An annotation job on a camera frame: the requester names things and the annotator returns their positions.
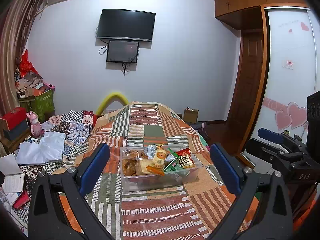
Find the plastic container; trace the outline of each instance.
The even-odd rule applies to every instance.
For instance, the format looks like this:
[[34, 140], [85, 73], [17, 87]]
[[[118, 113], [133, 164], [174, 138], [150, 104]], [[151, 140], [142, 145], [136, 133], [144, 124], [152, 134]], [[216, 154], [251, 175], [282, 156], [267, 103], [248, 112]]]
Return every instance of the plastic container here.
[[126, 157], [124, 154], [121, 154], [120, 156], [121, 180], [124, 193], [132, 191], [144, 191], [151, 189], [167, 188], [195, 181], [199, 173], [199, 168], [203, 166], [202, 163], [192, 154], [191, 158], [195, 164], [195, 167], [193, 168], [184, 169], [180, 171], [166, 172], [164, 176], [157, 174], [141, 176], [124, 176], [122, 171], [122, 160]]

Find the wooden floor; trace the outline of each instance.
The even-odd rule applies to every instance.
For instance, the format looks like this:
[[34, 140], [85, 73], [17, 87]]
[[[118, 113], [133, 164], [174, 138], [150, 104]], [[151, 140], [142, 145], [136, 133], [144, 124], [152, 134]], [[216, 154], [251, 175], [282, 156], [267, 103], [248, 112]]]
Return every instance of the wooden floor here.
[[210, 137], [207, 140], [209, 147], [213, 143], [219, 142], [230, 155], [238, 153], [242, 138], [236, 135], [235, 130], [228, 123], [208, 124], [205, 127], [205, 131]]

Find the small black monitor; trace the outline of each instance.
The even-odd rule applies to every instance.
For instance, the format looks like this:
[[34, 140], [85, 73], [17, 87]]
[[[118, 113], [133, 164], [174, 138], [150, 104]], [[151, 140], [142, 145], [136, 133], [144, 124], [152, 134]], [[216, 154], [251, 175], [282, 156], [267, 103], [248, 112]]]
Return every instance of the small black monitor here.
[[139, 42], [109, 41], [107, 62], [137, 63]]
[[152, 41], [155, 18], [151, 12], [103, 9], [97, 38]]

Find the red plastic bag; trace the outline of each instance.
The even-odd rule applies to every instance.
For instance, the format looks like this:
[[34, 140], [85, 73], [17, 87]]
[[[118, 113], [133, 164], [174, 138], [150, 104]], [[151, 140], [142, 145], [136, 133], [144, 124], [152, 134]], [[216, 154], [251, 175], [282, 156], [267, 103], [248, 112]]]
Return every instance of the red plastic bag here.
[[21, 77], [24, 77], [29, 71], [32, 71], [32, 72], [38, 74], [36, 69], [33, 67], [32, 63], [28, 61], [28, 50], [27, 49], [21, 57], [21, 63], [19, 65], [19, 69], [20, 69]]

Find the yellow arch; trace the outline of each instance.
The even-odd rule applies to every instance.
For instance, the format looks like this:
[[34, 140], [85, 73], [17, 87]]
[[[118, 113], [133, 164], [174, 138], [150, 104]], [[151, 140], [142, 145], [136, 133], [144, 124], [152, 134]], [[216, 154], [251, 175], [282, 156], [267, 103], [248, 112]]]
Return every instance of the yellow arch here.
[[110, 100], [112, 100], [113, 98], [119, 98], [121, 103], [125, 106], [129, 104], [129, 101], [127, 100], [127, 98], [119, 93], [119, 92], [113, 92], [110, 93], [109, 95], [106, 96], [106, 98], [102, 101], [102, 103], [100, 104], [100, 106], [98, 107], [96, 114], [101, 114], [102, 111], [104, 110], [104, 108], [106, 107], [107, 103], [110, 102]]

